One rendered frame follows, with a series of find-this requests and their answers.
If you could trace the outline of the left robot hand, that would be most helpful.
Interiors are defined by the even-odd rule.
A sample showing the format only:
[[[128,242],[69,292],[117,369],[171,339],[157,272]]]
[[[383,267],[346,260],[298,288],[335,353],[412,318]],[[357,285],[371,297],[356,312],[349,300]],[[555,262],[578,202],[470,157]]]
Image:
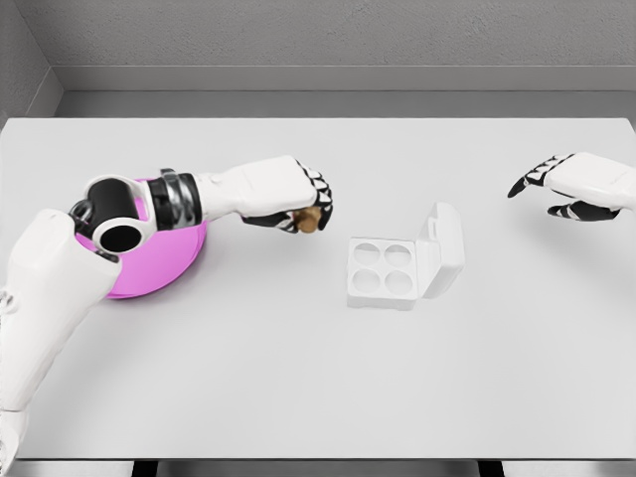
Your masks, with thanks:
[[[333,193],[324,176],[291,156],[249,163],[241,168],[246,185],[238,213],[244,223],[297,234],[292,213],[318,207],[323,231],[333,214]]]

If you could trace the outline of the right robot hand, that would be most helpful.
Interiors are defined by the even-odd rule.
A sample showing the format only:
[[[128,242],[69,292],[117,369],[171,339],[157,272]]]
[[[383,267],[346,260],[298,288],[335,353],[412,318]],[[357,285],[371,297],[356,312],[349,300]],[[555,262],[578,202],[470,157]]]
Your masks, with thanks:
[[[555,155],[522,176],[508,196],[513,198],[530,186],[543,187],[572,199],[549,207],[549,215],[578,222],[610,221],[621,211],[630,211],[623,208],[620,195],[621,176],[630,167],[586,152]]]

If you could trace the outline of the brown egg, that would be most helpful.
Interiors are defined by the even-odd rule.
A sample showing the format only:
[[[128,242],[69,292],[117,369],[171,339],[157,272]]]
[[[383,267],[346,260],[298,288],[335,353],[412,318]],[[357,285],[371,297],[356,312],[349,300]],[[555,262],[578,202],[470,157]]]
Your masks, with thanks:
[[[312,234],[317,231],[321,219],[318,207],[307,207],[292,213],[293,224],[299,232]]]

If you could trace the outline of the white egg box with lid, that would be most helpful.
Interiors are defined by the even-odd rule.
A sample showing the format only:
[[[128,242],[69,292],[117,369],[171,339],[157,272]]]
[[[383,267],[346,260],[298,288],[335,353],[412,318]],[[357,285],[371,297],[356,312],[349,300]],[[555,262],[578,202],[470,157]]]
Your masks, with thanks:
[[[350,239],[347,305],[409,311],[418,300],[445,293],[464,265],[460,214],[438,202],[412,240]]]

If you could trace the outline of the pink round bowl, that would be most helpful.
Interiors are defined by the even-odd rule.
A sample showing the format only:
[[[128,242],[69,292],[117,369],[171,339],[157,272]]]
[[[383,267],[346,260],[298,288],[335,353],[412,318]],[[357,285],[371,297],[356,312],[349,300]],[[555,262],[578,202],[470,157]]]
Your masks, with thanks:
[[[79,243],[122,266],[109,298],[153,293],[194,263],[207,235],[197,200],[193,177],[172,169],[155,179],[104,176],[88,184],[71,216]]]

